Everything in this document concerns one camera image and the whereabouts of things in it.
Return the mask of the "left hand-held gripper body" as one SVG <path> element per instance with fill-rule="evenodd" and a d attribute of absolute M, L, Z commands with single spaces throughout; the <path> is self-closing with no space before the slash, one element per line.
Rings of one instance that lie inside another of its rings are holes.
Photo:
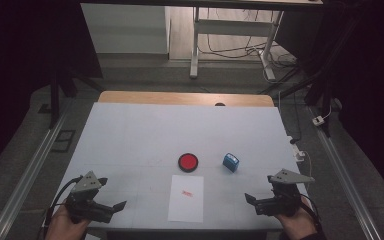
<path fill-rule="evenodd" d="M 94 201 L 101 187 L 94 172 L 87 172 L 70 190 L 66 199 L 66 208 L 70 216 L 75 220 L 88 219 L 109 223 L 114 214 L 112 207 Z"/>

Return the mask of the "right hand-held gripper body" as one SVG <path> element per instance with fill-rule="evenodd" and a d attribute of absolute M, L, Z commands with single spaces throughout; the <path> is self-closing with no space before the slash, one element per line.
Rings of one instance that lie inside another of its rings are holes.
<path fill-rule="evenodd" d="M 273 191 L 272 198 L 256 201 L 255 210 L 257 215 L 286 215 L 293 216 L 300 208 L 301 195 L 297 185 L 312 183 L 315 179 L 287 169 L 281 169 L 275 175 L 268 176 L 268 182 L 276 182 L 277 191 Z"/>

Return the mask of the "blue stamp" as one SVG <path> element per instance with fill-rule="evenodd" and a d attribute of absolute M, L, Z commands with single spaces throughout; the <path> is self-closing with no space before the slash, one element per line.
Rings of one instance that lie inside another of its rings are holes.
<path fill-rule="evenodd" d="M 224 158 L 222 164 L 229 169 L 231 172 L 235 172 L 239 166 L 239 159 L 231 153 L 227 153 Z"/>

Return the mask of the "white paper sheet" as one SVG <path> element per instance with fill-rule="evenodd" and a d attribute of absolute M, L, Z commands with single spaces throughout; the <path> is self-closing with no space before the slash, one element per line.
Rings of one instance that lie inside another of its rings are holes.
<path fill-rule="evenodd" d="M 203 221 L 204 178 L 173 175 L 168 220 L 201 223 Z"/>

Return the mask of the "round red ink pad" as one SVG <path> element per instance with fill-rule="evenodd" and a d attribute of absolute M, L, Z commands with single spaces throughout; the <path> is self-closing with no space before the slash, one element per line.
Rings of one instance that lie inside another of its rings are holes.
<path fill-rule="evenodd" d="M 198 158 L 192 153 L 182 154 L 178 159 L 179 168 L 186 173 L 195 171 L 198 167 L 198 164 Z"/>

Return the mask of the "person's right hand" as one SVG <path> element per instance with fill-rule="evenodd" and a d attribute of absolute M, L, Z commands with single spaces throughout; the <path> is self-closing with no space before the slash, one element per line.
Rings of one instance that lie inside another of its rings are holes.
<path fill-rule="evenodd" d="M 290 240 L 302 240 L 317 233 L 312 216 L 303 208 L 291 217 L 279 214 L 275 218 L 281 223 Z"/>

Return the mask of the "person's left hand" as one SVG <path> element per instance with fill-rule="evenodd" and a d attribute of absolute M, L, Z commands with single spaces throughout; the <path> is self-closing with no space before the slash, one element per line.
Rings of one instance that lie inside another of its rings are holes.
<path fill-rule="evenodd" d="M 61 205 L 51 218 L 45 240 L 81 240 L 89 224 L 87 219 L 73 223 L 66 207 Z"/>

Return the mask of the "white power strip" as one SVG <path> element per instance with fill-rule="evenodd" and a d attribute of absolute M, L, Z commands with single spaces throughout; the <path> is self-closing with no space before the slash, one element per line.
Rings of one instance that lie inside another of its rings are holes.
<path fill-rule="evenodd" d="M 296 145 L 297 140 L 292 138 L 291 136 L 288 137 L 288 141 L 290 143 L 290 146 L 292 148 L 293 156 L 295 157 L 297 162 L 303 162 L 305 160 L 305 153 L 301 151 L 298 146 Z"/>

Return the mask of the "white table cover board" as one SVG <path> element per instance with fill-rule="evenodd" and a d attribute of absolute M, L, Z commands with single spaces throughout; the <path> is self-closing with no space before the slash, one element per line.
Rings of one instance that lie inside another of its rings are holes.
<path fill-rule="evenodd" d="M 178 166 L 185 153 L 199 160 L 191 173 Z M 235 172 L 222 164 L 227 153 L 240 161 Z M 281 169 L 298 167 L 274 107 L 96 103 L 63 179 L 108 178 L 97 202 L 126 201 L 112 228 L 274 230 L 279 222 L 257 215 L 245 193 L 272 197 L 267 178 Z M 204 178 L 201 223 L 168 220 L 173 175 Z"/>

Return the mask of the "black metal stand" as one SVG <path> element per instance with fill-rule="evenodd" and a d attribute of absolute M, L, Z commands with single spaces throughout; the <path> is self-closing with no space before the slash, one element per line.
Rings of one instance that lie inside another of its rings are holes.
<path fill-rule="evenodd" d="M 305 103 L 309 106 L 321 103 L 321 117 L 324 123 L 319 128 L 330 137 L 329 116 L 331 113 L 332 76 L 330 70 L 323 70 L 317 74 L 309 92 L 305 96 Z"/>
<path fill-rule="evenodd" d="M 99 85 L 92 78 L 81 74 L 74 68 L 59 68 L 57 69 L 50 78 L 50 93 L 51 93 L 51 121 L 49 128 L 52 129 L 56 126 L 57 121 L 60 119 L 60 104 L 59 104 L 59 90 L 62 90 L 64 95 L 69 98 L 74 98 L 78 90 L 75 86 L 74 80 L 78 79 L 85 83 L 92 89 L 102 93 L 105 88 Z"/>

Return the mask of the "white cabinet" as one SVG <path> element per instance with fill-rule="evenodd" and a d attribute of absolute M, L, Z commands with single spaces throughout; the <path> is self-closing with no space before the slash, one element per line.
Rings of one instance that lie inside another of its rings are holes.
<path fill-rule="evenodd" d="M 82 3 L 97 53 L 167 54 L 170 8 Z"/>

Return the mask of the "white-legged desk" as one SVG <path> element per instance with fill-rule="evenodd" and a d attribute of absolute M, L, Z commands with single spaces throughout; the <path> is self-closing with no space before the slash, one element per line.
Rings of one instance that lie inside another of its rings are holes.
<path fill-rule="evenodd" d="M 322 10 L 322 0 L 79 0 L 88 4 L 193 7 L 193 47 L 190 65 L 190 78 L 198 76 L 198 37 L 200 34 L 258 36 L 266 37 L 267 43 L 258 56 L 263 65 L 263 72 L 269 80 L 274 80 L 273 69 L 268 55 L 276 36 L 278 26 L 285 11 Z M 201 19 L 201 8 L 273 10 L 278 14 L 271 22 L 245 22 L 235 20 Z"/>

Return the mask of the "aluminium floor rail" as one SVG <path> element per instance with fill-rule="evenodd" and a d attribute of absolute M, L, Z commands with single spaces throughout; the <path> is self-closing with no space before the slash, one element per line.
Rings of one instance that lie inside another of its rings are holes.
<path fill-rule="evenodd" d="M 335 144 L 320 127 L 316 127 L 316 132 L 366 240 L 383 240 L 368 207 L 364 203 L 354 181 L 348 173 Z"/>
<path fill-rule="evenodd" d="M 67 117 L 67 109 L 61 114 L 60 118 L 56 121 L 55 125 L 46 132 L 44 139 L 36 149 L 33 157 L 31 158 L 26 170 L 21 176 L 20 181 L 17 183 L 14 191 L 12 192 L 9 200 L 5 204 L 2 212 L 0 213 L 0 240 L 5 240 L 16 217 L 18 216 L 25 199 L 27 198 L 30 189 L 33 186 L 44 161 L 50 152 L 50 149 L 57 137 L 57 134 L 62 128 Z"/>

